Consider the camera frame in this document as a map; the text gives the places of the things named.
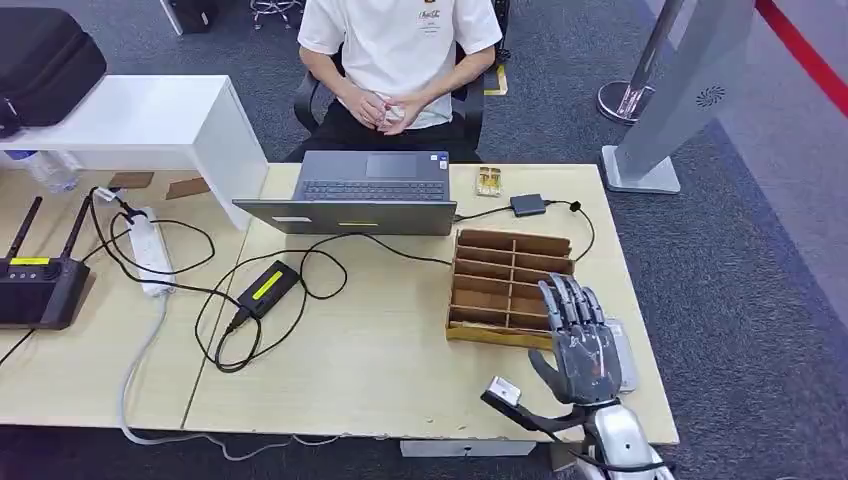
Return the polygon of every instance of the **router antenna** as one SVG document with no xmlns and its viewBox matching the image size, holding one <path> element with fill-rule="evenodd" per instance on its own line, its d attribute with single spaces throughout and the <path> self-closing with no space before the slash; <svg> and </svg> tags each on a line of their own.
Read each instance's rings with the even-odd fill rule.
<svg viewBox="0 0 848 480">
<path fill-rule="evenodd" d="M 41 197 L 35 197 L 32 205 L 29 207 L 29 212 L 27 213 L 26 218 L 24 218 L 24 223 L 21 224 L 21 228 L 18 229 L 18 234 L 15 235 L 15 239 L 12 241 L 12 246 L 9 247 L 9 253 L 6 254 L 6 258 L 14 258 L 18 255 L 18 250 L 21 249 L 21 244 L 24 243 L 24 239 L 26 238 L 27 232 L 29 232 L 29 227 L 32 226 L 32 221 L 35 220 L 35 214 L 38 213 L 38 207 L 41 206 L 41 201 L 43 199 Z"/>
<path fill-rule="evenodd" d="M 85 214 L 88 212 L 90 205 L 91 195 L 86 195 L 85 200 L 83 200 L 82 206 L 80 207 L 80 211 L 77 213 L 77 219 L 74 221 L 74 226 L 71 228 L 71 233 L 68 235 L 68 240 L 65 242 L 65 248 L 62 249 L 62 255 L 60 255 L 60 258 L 71 258 L 71 252 L 74 249 L 74 245 L 77 243 L 77 236 L 79 236 L 79 231 L 82 228 L 82 222 L 85 220 Z"/>
</svg>

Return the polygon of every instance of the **wooden compartment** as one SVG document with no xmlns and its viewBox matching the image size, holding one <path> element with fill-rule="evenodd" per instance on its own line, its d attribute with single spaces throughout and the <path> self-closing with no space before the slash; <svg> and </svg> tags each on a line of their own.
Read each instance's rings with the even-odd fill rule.
<svg viewBox="0 0 848 480">
<path fill-rule="evenodd" d="M 549 273 L 574 273 L 565 238 L 461 230 L 448 339 L 550 350 L 548 316 L 538 282 Z"/>
</svg>

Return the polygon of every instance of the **laptop touchpad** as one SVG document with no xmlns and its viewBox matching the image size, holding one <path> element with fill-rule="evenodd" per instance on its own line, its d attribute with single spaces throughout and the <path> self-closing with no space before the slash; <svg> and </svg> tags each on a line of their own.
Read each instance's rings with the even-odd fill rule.
<svg viewBox="0 0 848 480">
<path fill-rule="evenodd" d="M 413 178 L 417 174 L 415 155 L 373 154 L 368 156 L 365 176 L 368 178 Z"/>
</svg>

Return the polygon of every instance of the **robotic arm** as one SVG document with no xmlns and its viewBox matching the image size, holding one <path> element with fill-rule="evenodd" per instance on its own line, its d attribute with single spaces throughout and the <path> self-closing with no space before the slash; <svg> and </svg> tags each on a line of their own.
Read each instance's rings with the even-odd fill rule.
<svg viewBox="0 0 848 480">
<path fill-rule="evenodd" d="M 563 417 L 535 415 L 519 404 L 521 390 L 495 377 L 482 399 L 530 431 L 555 435 L 582 426 L 585 440 L 577 467 L 589 480 L 674 480 L 662 459 L 648 444 L 636 415 L 618 399 L 621 365 L 613 334 L 595 293 L 570 275 L 551 274 L 539 282 L 548 307 L 557 368 L 538 350 L 528 356 L 536 373 L 562 404 L 573 405 Z"/>
</svg>

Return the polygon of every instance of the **water bottle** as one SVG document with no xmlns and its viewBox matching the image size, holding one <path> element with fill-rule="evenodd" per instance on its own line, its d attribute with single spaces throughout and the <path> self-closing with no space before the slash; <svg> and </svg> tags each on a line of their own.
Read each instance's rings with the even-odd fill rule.
<svg viewBox="0 0 848 480">
<path fill-rule="evenodd" d="M 22 163 L 32 178 L 50 193 L 68 192 L 76 188 L 79 176 L 61 158 L 36 150 L 7 150 L 6 155 Z"/>
</svg>

